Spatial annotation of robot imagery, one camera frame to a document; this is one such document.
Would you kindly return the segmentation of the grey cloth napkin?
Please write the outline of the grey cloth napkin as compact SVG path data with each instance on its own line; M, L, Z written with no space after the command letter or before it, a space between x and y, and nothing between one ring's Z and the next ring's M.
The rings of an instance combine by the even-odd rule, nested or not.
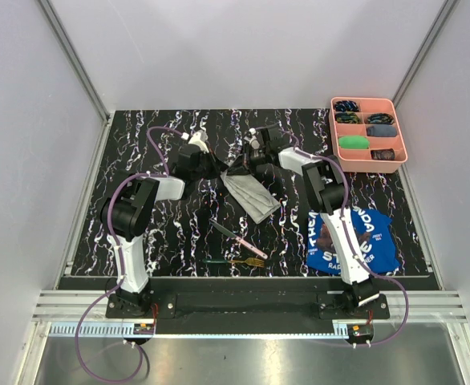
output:
M245 210L255 224L262 223L280 208L279 202L252 175L221 174L221 180L233 199Z

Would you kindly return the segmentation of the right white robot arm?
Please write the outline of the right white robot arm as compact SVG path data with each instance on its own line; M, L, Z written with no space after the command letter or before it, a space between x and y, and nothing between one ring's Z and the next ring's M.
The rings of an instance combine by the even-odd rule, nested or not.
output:
M298 139L279 124L250 128L241 154L229 166L229 175L253 175L264 164L294 172L302 177L310 208L320 215L332 240L344 291L338 304L347 315L360 318L378 299L370 268L364 261L348 205L349 187L334 156L316 156L301 150Z

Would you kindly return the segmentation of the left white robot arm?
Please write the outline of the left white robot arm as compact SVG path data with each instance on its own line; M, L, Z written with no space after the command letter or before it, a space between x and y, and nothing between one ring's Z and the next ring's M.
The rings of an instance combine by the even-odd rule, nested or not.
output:
M186 144L164 175L121 175L117 187L104 197L99 212L117 268L116 284L107 292L111 308L136 318L156 311L143 247L143 234L151 222L155 203L182 201L198 181L217 179L227 169L228 165L209 146Z

